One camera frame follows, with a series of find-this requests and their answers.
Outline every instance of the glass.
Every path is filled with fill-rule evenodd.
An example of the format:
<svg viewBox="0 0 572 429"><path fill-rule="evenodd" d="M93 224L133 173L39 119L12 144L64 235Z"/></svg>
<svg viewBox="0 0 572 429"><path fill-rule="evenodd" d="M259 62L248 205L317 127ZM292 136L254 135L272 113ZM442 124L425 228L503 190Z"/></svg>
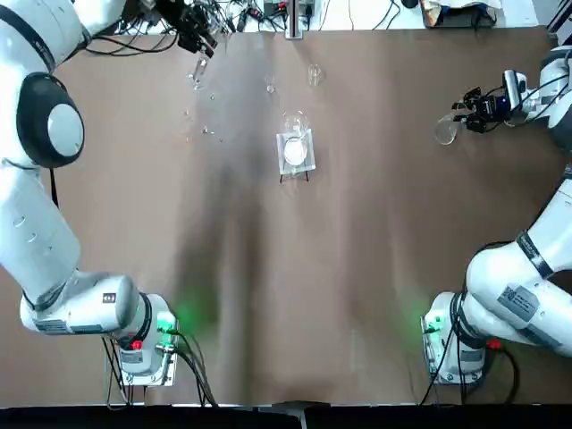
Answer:
<svg viewBox="0 0 572 429"><path fill-rule="evenodd" d="M302 112L282 115L282 132L276 134L280 175L315 169L310 122Z"/></svg>
<svg viewBox="0 0 572 429"><path fill-rule="evenodd" d="M310 87L317 87L322 82L322 69L318 64L310 64L307 68L307 79Z"/></svg>
<svg viewBox="0 0 572 429"><path fill-rule="evenodd" d="M435 125L434 138L440 144L447 146L450 145L457 137L458 129L461 125L460 121L454 122L456 112L450 112L443 116Z"/></svg>
<svg viewBox="0 0 572 429"><path fill-rule="evenodd" d="M197 64L195 65L195 71L189 73L188 78L193 82L193 88L195 90L199 90L203 88L202 79L205 75L206 67L208 66L208 56L202 54L200 58L198 58Z"/></svg>

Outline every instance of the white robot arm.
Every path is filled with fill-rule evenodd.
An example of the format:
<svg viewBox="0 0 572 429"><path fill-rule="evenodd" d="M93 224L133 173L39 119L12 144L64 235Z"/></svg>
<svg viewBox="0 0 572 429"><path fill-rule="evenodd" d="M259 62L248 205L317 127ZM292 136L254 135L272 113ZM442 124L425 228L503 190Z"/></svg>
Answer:
<svg viewBox="0 0 572 429"><path fill-rule="evenodd" d="M212 54L215 43L201 48L208 22L193 21L200 12L182 0L166 3L180 46ZM120 346L130 384L171 384L175 339L166 332L177 324L166 302L139 292L127 275L78 270L80 244L38 173L75 161L84 144L80 113L52 72L120 20L124 5L0 0L0 264L22 288L21 320L28 329L108 334ZM176 13L183 7L185 13Z"/></svg>
<svg viewBox="0 0 572 429"><path fill-rule="evenodd" d="M486 123L548 118L556 144L570 151L572 48L553 49L543 62L541 85L505 71L503 94L473 93L467 127ZM476 253L467 269L466 289L443 292L422 317L425 361L440 383L475 383L482 377L485 343L491 337L543 346L572 357L572 296L548 279L572 269L572 167L534 224L511 243Z"/></svg>

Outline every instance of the clear glass cup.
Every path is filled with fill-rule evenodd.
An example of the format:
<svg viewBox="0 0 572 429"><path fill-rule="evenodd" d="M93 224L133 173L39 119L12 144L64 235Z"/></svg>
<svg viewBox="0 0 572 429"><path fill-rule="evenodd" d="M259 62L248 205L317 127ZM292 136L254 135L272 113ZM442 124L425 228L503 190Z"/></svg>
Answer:
<svg viewBox="0 0 572 429"><path fill-rule="evenodd" d="M457 137L458 129L461 122L454 122L455 112L450 112L443 116L435 125L433 137L438 143L447 146L450 145Z"/></svg>
<svg viewBox="0 0 572 429"><path fill-rule="evenodd" d="M208 66L208 56L202 54L195 65L195 70L192 73L189 73L188 77L193 83L193 88L195 90L199 90L203 88L202 79L205 75L206 67Z"/></svg>
<svg viewBox="0 0 572 429"><path fill-rule="evenodd" d="M322 69L318 64L310 64L307 68L307 81L310 87L317 87L322 82Z"/></svg>

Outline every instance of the green led light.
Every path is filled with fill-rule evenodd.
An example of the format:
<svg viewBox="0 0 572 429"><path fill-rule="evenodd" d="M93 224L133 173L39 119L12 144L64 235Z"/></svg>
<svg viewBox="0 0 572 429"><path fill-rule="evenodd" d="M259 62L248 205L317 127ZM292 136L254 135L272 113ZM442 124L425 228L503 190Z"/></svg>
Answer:
<svg viewBox="0 0 572 429"><path fill-rule="evenodd" d="M174 344L174 340L171 334L167 333L169 331L176 331L177 321L175 316L168 311L160 311L157 314L157 330L163 332L163 336L159 340L159 344L162 346L170 346Z"/></svg>

